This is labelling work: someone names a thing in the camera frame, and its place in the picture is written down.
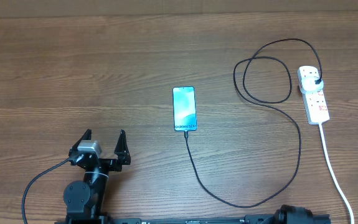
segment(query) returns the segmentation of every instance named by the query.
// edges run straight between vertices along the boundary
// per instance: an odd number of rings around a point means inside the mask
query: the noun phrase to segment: wooden table
[[[204,184],[239,205],[284,186],[296,166],[296,129],[282,114],[241,100],[232,70],[263,44],[290,37],[309,41],[320,55],[331,115],[327,146],[358,223],[358,12],[1,19],[0,223],[22,223],[28,182],[64,160],[87,128],[105,157],[119,130],[127,133],[132,164],[110,174],[105,198],[113,217],[241,217],[290,204],[348,223],[298,90],[298,67],[317,66],[307,45],[285,42],[261,53],[289,67],[293,94],[277,107],[302,131],[298,175],[272,200],[240,209],[207,195],[183,134],[173,130],[172,88],[195,86],[199,129],[189,144]],[[289,88],[282,65],[268,60],[252,63],[247,85],[264,100],[280,100]],[[29,223],[64,219],[64,188],[82,177],[68,164],[41,177],[27,196]]]

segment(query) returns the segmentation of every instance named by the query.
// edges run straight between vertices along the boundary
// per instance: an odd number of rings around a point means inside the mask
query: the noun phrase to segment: smartphone
[[[173,88],[173,117],[175,131],[197,130],[195,91],[193,86]]]

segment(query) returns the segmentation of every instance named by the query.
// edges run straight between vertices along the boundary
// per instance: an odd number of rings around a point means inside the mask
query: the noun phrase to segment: black cable
[[[54,169],[60,167],[61,165],[65,164],[65,163],[68,162],[68,161],[69,161],[69,158],[67,158],[66,160],[60,162],[59,164],[57,164],[57,165],[51,167],[50,169],[47,169],[47,170],[41,172],[40,174],[38,174],[35,178],[33,178],[33,179],[29,182],[27,188],[26,188],[25,191],[24,191],[24,195],[22,196],[22,203],[21,203],[22,219],[24,220],[24,223],[25,223],[25,224],[28,224],[28,222],[27,222],[27,217],[26,217],[26,215],[25,215],[25,198],[27,197],[28,190],[29,190],[29,188],[31,187],[31,185],[32,185],[39,177],[42,177],[44,174],[46,174],[46,173],[48,173],[48,172],[50,172],[50,171],[52,171],[52,170],[54,170]]]
[[[197,180],[198,180],[198,183],[201,185],[201,187],[210,195],[212,196],[213,198],[227,204],[227,205],[230,205],[230,206],[233,206],[233,207],[236,207],[236,208],[252,208],[252,207],[256,207],[262,203],[265,203],[266,201],[272,199],[273,197],[275,197],[276,195],[278,195],[279,193],[281,193],[283,190],[285,190],[291,183],[292,181],[294,180],[294,178],[296,177],[296,174],[298,173],[298,169],[299,169],[299,164],[300,164],[300,160],[301,160],[301,148],[302,148],[302,140],[301,140],[301,130],[298,126],[298,124],[296,123],[296,121],[288,114],[286,114],[284,111],[278,109],[278,108],[275,108],[273,106],[269,106],[269,105],[264,105],[264,104],[261,104],[261,103],[282,103],[284,101],[286,101],[290,96],[291,96],[291,92],[292,92],[292,79],[291,79],[291,74],[290,74],[290,71],[288,70],[288,67],[285,65],[284,62],[282,62],[281,60],[277,59],[277,58],[274,58],[274,57],[269,57],[269,56],[260,56],[260,57],[256,57],[256,55],[263,49],[265,48],[266,46],[269,46],[271,44],[274,44],[274,43],[277,43],[277,42],[282,42],[282,41],[287,41],[287,40],[298,40],[298,41],[302,41],[304,42],[305,44],[309,45],[311,47],[311,49],[313,50],[314,54],[316,55],[317,57],[317,61],[318,61],[318,64],[319,64],[319,67],[320,67],[320,78],[318,80],[316,80],[316,84],[320,83],[322,77],[323,77],[323,70],[321,68],[321,62],[320,62],[320,58],[318,57],[318,54],[316,52],[316,50],[313,48],[313,46],[311,44],[309,44],[308,42],[306,42],[305,40],[302,40],[302,39],[294,39],[294,38],[291,38],[291,39],[283,39],[283,40],[276,40],[274,42],[271,42],[269,44],[266,44],[264,45],[263,47],[259,48],[259,50],[256,51],[255,54],[253,54],[253,56],[251,58],[248,58],[248,59],[245,59],[245,60],[242,60],[240,61],[239,63],[237,63],[234,67],[234,71],[233,71],[233,82],[234,82],[234,87],[235,87],[235,90],[238,92],[238,94],[244,99],[246,100],[247,102],[249,103],[252,103],[254,105],[258,105],[258,106],[264,106],[264,107],[267,107],[267,108],[271,108],[273,110],[276,110],[280,113],[282,113],[283,115],[285,115],[288,119],[290,119],[292,121],[292,123],[295,125],[296,129],[298,130],[298,135],[299,135],[299,154],[298,154],[298,163],[296,164],[296,169],[295,169],[295,172],[292,176],[292,178],[290,179],[290,181],[283,187],[281,188],[279,191],[277,191],[276,193],[274,193],[273,195],[271,195],[270,197],[262,200],[261,202],[258,202],[254,205],[234,205],[230,202],[227,202],[221,198],[219,198],[218,196],[214,195],[212,192],[210,192],[201,182],[201,180],[199,179],[199,176],[198,176],[198,173],[197,173],[197,169],[195,168],[195,164],[194,164],[194,161],[192,160],[192,156],[191,156],[191,152],[190,152],[190,147],[189,147],[189,143],[188,143],[188,132],[185,131],[184,132],[184,138],[186,139],[186,146],[187,146],[187,150],[189,152],[189,156],[190,156],[190,160],[191,160],[191,163],[192,163],[192,166],[194,168],[194,172],[195,172],[195,176],[197,177]],[[247,88],[245,87],[245,75],[247,74],[247,70],[248,70],[248,67],[249,67],[249,64],[251,63],[252,60],[254,59],[271,59],[271,60],[276,60],[277,62],[281,63],[285,69],[286,69],[286,72],[288,73],[288,78],[289,78],[289,81],[290,81],[290,91],[288,93],[288,95],[285,97],[284,100],[280,100],[280,101],[264,101],[264,100],[259,100],[257,98],[255,98],[254,96],[252,96]],[[245,90],[245,92],[248,94],[248,96],[250,96],[251,98],[253,98],[254,100],[260,102],[260,103],[257,103],[257,102],[252,102],[248,99],[246,99],[244,97],[244,95],[240,92],[240,90],[238,89],[238,86],[237,86],[237,82],[235,81],[235,70],[237,69],[237,67],[243,63],[243,62],[246,62],[248,61],[248,64],[247,64],[247,67],[245,68],[245,71],[243,73],[243,79],[242,79],[242,86]]]

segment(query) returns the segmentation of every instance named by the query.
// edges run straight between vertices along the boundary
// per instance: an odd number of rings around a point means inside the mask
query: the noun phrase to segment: phone screen
[[[173,88],[173,113],[174,129],[176,131],[197,130],[194,87]]]

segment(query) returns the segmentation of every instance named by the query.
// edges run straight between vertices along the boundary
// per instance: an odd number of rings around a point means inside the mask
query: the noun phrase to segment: white power strip
[[[321,142],[323,144],[324,156],[326,158],[327,166],[332,179],[335,183],[336,189],[341,195],[351,217],[351,224],[354,224],[353,210],[350,203],[347,201],[345,194],[336,180],[335,173],[329,162],[326,140],[324,137],[323,123],[329,120],[327,102],[323,93],[323,82],[321,84],[314,84],[314,80],[319,77],[318,69],[312,66],[302,66],[298,69],[299,87],[302,92],[304,108],[309,124],[318,124],[321,135]]]

